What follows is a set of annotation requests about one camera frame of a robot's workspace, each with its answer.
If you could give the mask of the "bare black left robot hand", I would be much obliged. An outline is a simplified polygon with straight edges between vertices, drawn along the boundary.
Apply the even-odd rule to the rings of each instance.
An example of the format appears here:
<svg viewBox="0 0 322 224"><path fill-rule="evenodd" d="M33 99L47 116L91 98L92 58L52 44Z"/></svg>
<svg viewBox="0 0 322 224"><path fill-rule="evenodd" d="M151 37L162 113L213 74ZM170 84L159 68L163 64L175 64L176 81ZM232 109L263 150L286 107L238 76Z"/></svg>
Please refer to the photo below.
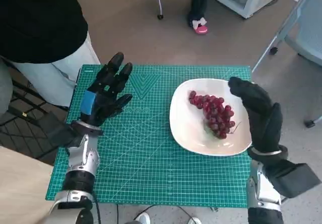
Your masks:
<svg viewBox="0 0 322 224"><path fill-rule="evenodd" d="M122 52L116 53L103 65L93 83L84 92L80 106L80 120L93 126L101 126L106 119L115 117L131 101L132 95L121 93L133 69L132 63L121 66Z"/></svg>

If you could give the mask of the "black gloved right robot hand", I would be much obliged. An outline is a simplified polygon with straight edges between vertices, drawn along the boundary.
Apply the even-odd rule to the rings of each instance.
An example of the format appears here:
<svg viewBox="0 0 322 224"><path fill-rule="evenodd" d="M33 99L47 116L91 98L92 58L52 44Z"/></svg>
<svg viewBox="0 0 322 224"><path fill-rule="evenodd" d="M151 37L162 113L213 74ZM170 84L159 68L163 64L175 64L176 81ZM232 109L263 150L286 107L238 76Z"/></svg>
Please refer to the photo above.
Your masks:
<svg viewBox="0 0 322 224"><path fill-rule="evenodd" d="M252 146L263 154L279 151L283 123L281 105L274 103L262 87L249 81L231 77L228 86L248 113Z"/></svg>

